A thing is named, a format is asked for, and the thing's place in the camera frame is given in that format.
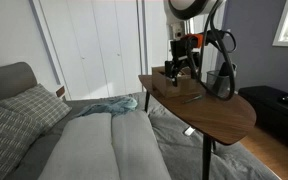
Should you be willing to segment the black gripper body orange band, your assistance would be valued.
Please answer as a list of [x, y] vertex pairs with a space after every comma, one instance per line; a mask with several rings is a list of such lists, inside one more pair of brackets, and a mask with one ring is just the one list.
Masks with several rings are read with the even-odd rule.
[[188, 34], [179, 40], [171, 40], [172, 60], [166, 61], [175, 65], [178, 71], [184, 67], [189, 67], [191, 70], [198, 64], [198, 55], [193, 51], [194, 48], [200, 48], [203, 42], [202, 34]]

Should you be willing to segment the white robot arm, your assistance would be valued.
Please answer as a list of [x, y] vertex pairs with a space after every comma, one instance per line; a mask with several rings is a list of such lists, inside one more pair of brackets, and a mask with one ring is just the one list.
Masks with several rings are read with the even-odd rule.
[[202, 55], [194, 49], [204, 51], [206, 33], [204, 30], [198, 34], [185, 33], [185, 21], [195, 16], [208, 14], [212, 16], [224, 0], [166, 0], [164, 11], [167, 17], [172, 60], [165, 62], [166, 76], [177, 86], [177, 75], [184, 67], [193, 71], [192, 78], [198, 78], [195, 68], [199, 67]]

